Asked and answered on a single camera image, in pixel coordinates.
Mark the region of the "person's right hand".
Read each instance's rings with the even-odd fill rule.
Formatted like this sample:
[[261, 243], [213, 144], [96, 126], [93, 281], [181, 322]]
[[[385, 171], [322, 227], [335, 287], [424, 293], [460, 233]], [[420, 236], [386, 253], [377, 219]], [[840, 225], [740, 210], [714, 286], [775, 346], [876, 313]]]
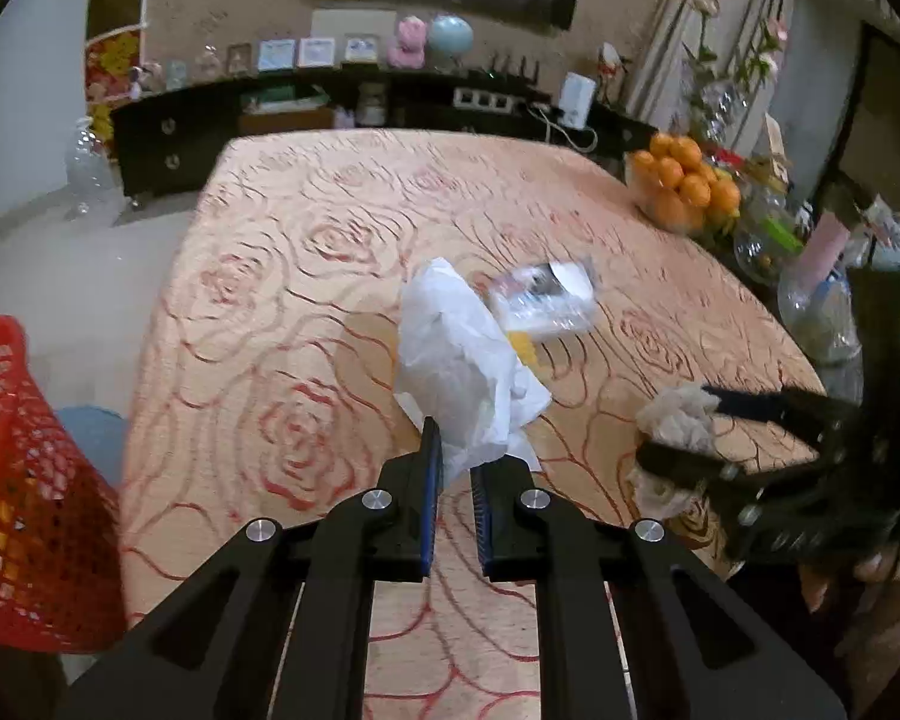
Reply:
[[900, 546], [867, 557], [841, 582], [809, 567], [798, 571], [813, 614], [836, 619], [820, 665], [850, 718], [900, 718]]

